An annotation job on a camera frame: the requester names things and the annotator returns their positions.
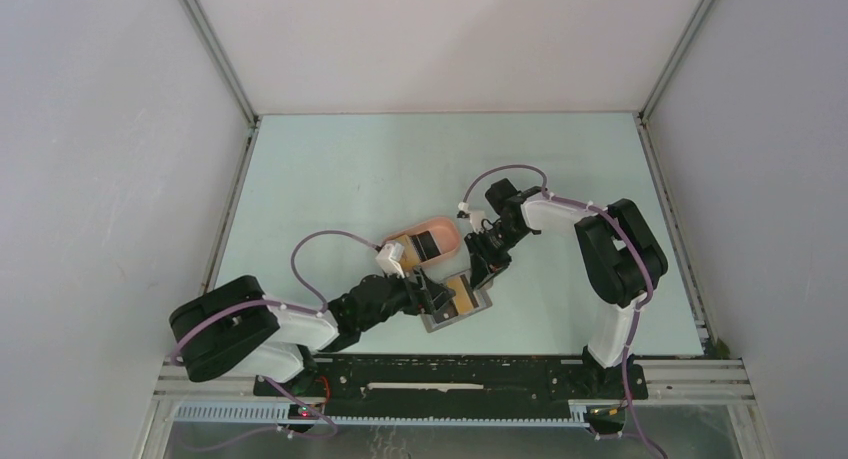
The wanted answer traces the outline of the grey card holder wallet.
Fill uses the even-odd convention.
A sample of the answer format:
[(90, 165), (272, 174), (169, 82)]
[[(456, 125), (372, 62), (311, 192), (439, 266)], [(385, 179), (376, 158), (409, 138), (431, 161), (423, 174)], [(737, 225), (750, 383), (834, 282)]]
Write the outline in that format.
[(424, 313), (421, 316), (428, 333), (444, 329), (492, 306), (488, 286), (473, 289), (470, 279), (471, 270), (466, 269), (440, 282), (440, 285), (449, 289), (453, 296), (446, 301), (441, 301), (434, 313)]

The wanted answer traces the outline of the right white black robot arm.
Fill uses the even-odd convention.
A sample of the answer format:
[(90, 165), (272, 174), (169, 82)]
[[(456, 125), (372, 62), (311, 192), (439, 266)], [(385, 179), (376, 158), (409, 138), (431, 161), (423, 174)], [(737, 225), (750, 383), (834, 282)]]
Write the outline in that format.
[(520, 191), (509, 180), (485, 194), (496, 219), (490, 221), (466, 200), (458, 218), (472, 231), (464, 238), (471, 264), (470, 285), (484, 289), (511, 264), (511, 250), (543, 232), (574, 234), (590, 285), (601, 299), (586, 351), (594, 362), (581, 371), (585, 390), (606, 397), (622, 382), (618, 365), (627, 361), (644, 306), (668, 271), (667, 257), (638, 206), (620, 199), (604, 208), (558, 196), (545, 186)]

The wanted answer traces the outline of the black credit card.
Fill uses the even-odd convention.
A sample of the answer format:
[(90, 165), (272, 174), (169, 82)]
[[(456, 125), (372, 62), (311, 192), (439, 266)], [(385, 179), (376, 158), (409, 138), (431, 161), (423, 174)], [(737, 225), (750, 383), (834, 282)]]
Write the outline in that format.
[(432, 260), (441, 255), (439, 245), (430, 230), (425, 230), (414, 237), (414, 244), (422, 262)]

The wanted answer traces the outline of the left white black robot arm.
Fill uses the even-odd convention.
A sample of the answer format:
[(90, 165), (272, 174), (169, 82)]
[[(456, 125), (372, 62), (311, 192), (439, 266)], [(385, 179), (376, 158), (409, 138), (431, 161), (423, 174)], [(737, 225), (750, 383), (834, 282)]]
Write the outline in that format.
[(316, 382), (313, 352), (339, 352), (393, 316), (433, 314), (455, 292), (416, 269), (409, 277), (368, 275), (317, 310), (267, 296), (258, 279), (241, 276), (179, 306), (169, 317), (175, 365), (201, 383), (238, 371), (268, 376), (292, 395)]

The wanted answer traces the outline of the pink oval tray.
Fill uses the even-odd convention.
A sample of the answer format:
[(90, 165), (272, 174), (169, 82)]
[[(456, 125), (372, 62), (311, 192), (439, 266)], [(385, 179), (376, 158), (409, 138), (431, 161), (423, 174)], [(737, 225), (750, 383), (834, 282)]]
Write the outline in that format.
[(429, 267), (446, 262), (460, 250), (462, 246), (460, 232), (453, 220), (446, 216), (432, 217), (414, 226), (391, 233), (384, 238), (383, 242), (396, 241), (397, 238), (406, 236), (414, 243), (413, 237), (425, 230), (430, 230), (433, 233), (441, 250), (441, 255), (432, 260), (421, 262), (418, 266)]

